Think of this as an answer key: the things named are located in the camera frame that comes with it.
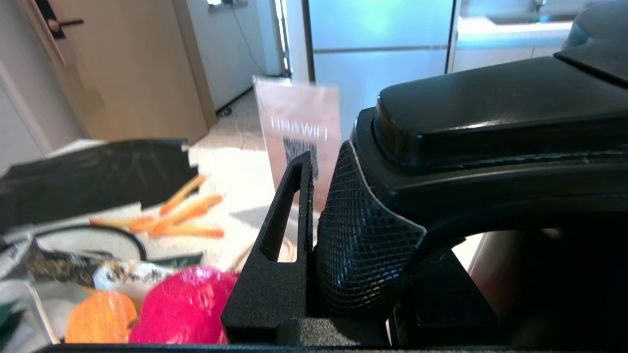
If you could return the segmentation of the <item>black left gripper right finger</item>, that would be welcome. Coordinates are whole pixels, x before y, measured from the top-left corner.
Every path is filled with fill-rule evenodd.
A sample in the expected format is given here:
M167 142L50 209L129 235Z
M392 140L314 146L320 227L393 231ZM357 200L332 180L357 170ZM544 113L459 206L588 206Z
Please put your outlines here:
M392 311L395 345L494 345L497 316L453 250L413 268Z

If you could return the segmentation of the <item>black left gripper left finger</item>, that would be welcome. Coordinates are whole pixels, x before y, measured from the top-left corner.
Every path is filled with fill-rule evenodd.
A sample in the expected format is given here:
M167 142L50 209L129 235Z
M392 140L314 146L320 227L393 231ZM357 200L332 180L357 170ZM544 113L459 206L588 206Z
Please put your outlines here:
M313 168L305 152L288 164L257 239L221 315L231 344L273 344L276 328L307 314L308 256L313 250ZM297 196L296 261L280 263Z

